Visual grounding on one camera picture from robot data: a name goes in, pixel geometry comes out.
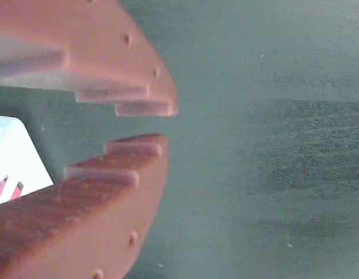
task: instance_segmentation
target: orange gripper jaw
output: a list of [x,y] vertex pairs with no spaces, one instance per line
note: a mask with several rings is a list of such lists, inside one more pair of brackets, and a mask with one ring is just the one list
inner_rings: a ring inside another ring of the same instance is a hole
[[116,279],[135,262],[161,200],[168,143],[142,135],[0,205],[0,279]]
[[0,85],[72,91],[121,116],[177,114],[167,68],[116,0],[0,0]]

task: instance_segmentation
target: gray surface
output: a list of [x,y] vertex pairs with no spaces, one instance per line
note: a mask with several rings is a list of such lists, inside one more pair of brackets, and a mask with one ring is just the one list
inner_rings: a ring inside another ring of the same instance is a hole
[[0,89],[54,179],[161,132],[171,172],[130,279],[359,278],[359,0],[125,0],[179,88],[173,119]]

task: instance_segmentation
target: screw hole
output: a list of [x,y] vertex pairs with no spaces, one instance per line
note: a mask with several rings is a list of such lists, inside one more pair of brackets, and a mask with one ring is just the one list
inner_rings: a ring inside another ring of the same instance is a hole
[[158,69],[154,70],[154,78],[158,78],[160,75],[160,71]]
[[133,247],[138,240],[138,234],[136,231],[133,231],[131,233],[131,236],[129,237],[129,246]]
[[96,274],[94,274],[93,279],[103,279],[103,271],[97,270]]
[[131,45],[132,44],[132,37],[128,34],[124,35],[124,42],[127,44],[127,45]]

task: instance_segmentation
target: white object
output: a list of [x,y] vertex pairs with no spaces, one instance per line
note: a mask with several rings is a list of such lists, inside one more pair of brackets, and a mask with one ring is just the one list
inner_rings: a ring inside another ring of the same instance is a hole
[[24,124],[0,116],[0,204],[52,184]]

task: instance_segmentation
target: gray table surface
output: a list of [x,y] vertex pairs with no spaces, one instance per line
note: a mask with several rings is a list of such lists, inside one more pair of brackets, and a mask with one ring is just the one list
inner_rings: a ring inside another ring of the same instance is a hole
[[170,177],[130,279],[359,278],[359,0],[124,0],[170,68],[175,118],[0,88],[55,181],[163,133]]

